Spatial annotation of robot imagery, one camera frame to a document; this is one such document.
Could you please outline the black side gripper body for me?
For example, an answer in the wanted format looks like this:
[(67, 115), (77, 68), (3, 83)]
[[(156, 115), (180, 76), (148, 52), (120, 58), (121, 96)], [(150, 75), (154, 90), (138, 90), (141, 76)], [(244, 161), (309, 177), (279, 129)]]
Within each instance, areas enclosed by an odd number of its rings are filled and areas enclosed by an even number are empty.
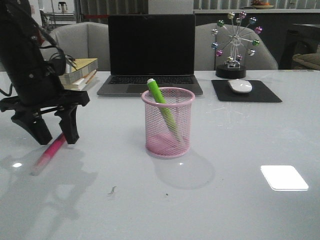
[(0, 101), (0, 111), (18, 110), (33, 112), (42, 108), (68, 105), (81, 105), (84, 107), (89, 101), (90, 98), (87, 91), (63, 90), (60, 94), (49, 100), (44, 100), (40, 103), (31, 105), (22, 103), (18, 96), (6, 97)]

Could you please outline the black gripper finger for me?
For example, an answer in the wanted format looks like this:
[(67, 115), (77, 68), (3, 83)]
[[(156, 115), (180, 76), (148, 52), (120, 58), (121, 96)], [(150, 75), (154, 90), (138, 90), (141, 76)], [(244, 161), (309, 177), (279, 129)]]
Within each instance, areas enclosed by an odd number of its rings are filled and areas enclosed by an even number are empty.
[(77, 129), (77, 105), (65, 105), (58, 108), (55, 116), (60, 117), (59, 126), (68, 144), (75, 144), (79, 139)]
[(47, 145), (52, 140), (52, 135), (40, 114), (16, 111), (11, 121), (26, 130), (40, 145)]

